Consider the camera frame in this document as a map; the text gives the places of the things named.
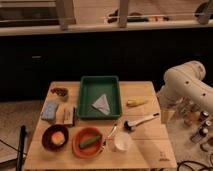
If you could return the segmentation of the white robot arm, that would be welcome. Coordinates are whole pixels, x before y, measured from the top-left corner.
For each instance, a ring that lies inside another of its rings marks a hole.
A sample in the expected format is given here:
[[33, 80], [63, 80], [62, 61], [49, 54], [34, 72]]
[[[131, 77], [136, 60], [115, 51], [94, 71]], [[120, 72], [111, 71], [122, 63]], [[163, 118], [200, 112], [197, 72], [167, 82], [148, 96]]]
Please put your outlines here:
[[213, 114], [213, 87], [203, 82], [205, 75], [206, 69], [199, 61], [189, 61], [168, 69], [163, 76], [164, 85], [158, 92], [160, 106], [170, 108], [181, 98], [188, 98]]

